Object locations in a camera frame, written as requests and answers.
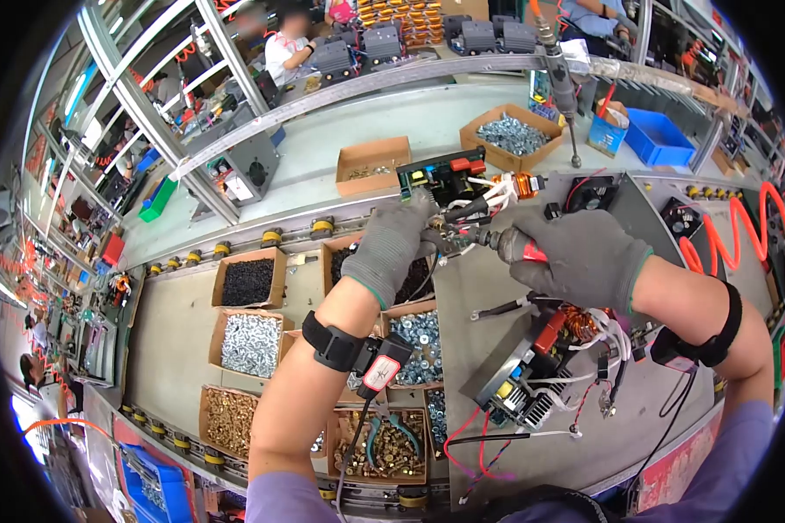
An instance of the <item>green plastic bin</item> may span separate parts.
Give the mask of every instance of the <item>green plastic bin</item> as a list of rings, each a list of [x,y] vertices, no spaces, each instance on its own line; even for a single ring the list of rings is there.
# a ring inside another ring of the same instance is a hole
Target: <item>green plastic bin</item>
[[[171,197],[171,194],[175,192],[176,187],[177,182],[172,182],[168,178],[163,178],[163,182],[160,183],[160,188],[157,189],[157,195],[154,196],[151,205],[143,207],[140,210],[140,219],[142,219],[143,222],[149,223],[163,214],[163,209],[166,208],[166,204],[169,203],[169,198]]]

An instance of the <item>red label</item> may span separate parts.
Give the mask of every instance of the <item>red label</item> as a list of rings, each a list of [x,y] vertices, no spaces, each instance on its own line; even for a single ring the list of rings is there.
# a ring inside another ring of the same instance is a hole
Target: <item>red label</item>
[[[398,361],[389,356],[379,356],[363,376],[363,384],[373,391],[379,392],[393,380],[400,368],[401,363]]]

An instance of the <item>hand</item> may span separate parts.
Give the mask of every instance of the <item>hand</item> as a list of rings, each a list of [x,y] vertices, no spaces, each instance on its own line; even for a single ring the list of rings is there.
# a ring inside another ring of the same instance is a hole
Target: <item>hand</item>
[[[343,262],[341,274],[368,288],[378,298],[381,309],[392,307],[419,252],[419,235],[428,218],[438,212],[427,191],[421,188],[413,191],[406,204],[379,205],[369,218],[361,246]]]
[[[631,294],[653,252],[628,236],[607,211],[579,211],[545,222],[538,212],[513,225],[537,242],[548,264],[512,264],[509,274],[532,290],[579,307],[612,307],[631,313]]]
[[[635,24],[633,20],[628,18],[628,16],[625,16],[621,13],[617,13],[616,21],[619,22],[622,25],[622,27],[628,29],[629,33],[637,34],[639,31],[637,24]]]

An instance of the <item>orange coiled air hose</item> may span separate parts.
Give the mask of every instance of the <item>orange coiled air hose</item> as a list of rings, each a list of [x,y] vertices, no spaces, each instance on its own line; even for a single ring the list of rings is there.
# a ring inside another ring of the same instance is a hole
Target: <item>orange coiled air hose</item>
[[[756,257],[759,261],[764,261],[768,257],[768,221],[767,221],[767,200],[768,195],[774,199],[779,215],[782,217],[782,224],[785,227],[785,204],[780,197],[779,192],[774,187],[773,183],[762,183],[762,189],[759,191],[759,235],[756,235],[754,224],[744,209],[741,201],[738,198],[730,198],[730,219],[733,223],[733,256],[727,251],[727,247],[718,236],[715,225],[712,223],[712,218],[708,214],[704,214],[704,227],[706,228],[706,237],[709,240],[710,255],[712,258],[712,270],[710,275],[715,276],[718,274],[718,254],[724,258],[724,263],[730,270],[736,270],[738,264],[741,262],[741,244],[739,243],[738,236],[738,220],[742,220],[747,234],[753,241]],[[680,252],[683,254],[683,259],[689,264],[689,268],[698,274],[705,274],[704,267],[701,263],[701,258],[695,251],[695,246],[689,241],[689,238],[680,239]]]

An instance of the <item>blue plastic bin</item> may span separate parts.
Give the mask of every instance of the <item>blue plastic bin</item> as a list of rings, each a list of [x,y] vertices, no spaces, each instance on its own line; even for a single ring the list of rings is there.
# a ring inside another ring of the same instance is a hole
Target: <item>blue plastic bin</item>
[[[126,489],[128,496],[134,501],[134,512],[136,519],[140,523],[191,523],[191,509],[189,508],[189,498],[186,493],[183,473],[178,467],[164,465],[157,458],[149,455],[140,445],[122,444],[129,452],[154,473],[160,480],[160,490],[163,502],[166,504],[166,511],[161,510],[157,505],[148,500],[142,493],[142,478],[130,469],[125,460],[122,462],[122,470],[125,473]]]
[[[686,166],[695,148],[680,129],[662,114],[626,107],[631,120],[625,143],[647,166]]]

